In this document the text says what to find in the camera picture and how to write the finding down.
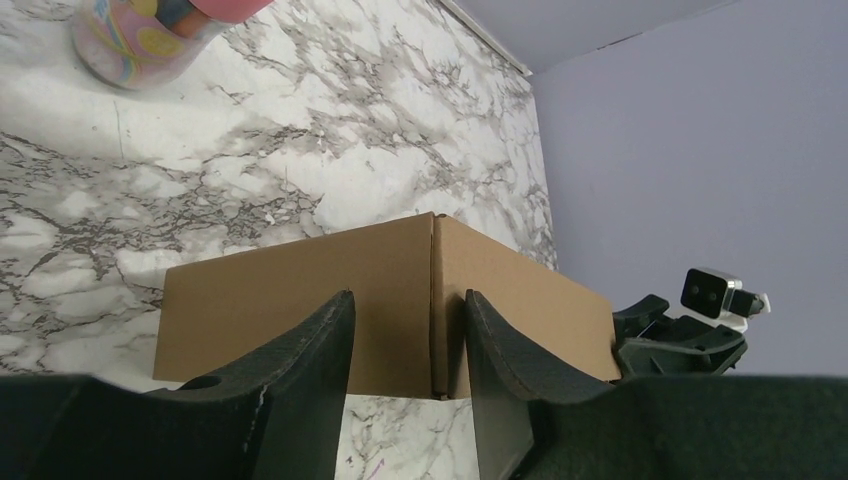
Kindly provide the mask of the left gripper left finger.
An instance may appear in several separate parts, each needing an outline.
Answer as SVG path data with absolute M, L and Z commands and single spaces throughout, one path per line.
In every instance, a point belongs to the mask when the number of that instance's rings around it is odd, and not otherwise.
M 331 479 L 355 333 L 349 291 L 175 390 L 1 380 L 5 479 Z

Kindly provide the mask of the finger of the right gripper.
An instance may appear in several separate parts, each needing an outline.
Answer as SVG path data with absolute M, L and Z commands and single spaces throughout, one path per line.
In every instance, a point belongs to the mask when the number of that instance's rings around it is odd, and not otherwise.
M 627 338 L 655 338 L 671 327 L 671 318 L 665 314 L 670 303 L 653 294 L 623 310 L 612 314 L 616 341 Z
M 743 334 L 718 326 L 679 342 L 628 338 L 616 348 L 616 362 L 623 378 L 722 375 L 747 349 Z

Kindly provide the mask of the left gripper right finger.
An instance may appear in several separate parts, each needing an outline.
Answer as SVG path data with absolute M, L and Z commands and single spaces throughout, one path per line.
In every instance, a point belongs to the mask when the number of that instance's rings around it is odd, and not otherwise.
M 847 382 L 653 376 L 611 385 L 465 300 L 483 479 L 843 479 Z

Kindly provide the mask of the brown cardboard box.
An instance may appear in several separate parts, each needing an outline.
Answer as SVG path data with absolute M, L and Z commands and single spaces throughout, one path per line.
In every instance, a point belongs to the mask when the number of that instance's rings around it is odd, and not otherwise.
M 352 394 L 467 397 L 469 290 L 571 366 L 603 381 L 620 378 L 605 297 L 433 213 L 170 268 L 153 376 L 187 381 L 221 367 L 341 290 L 353 293 L 356 307 Z

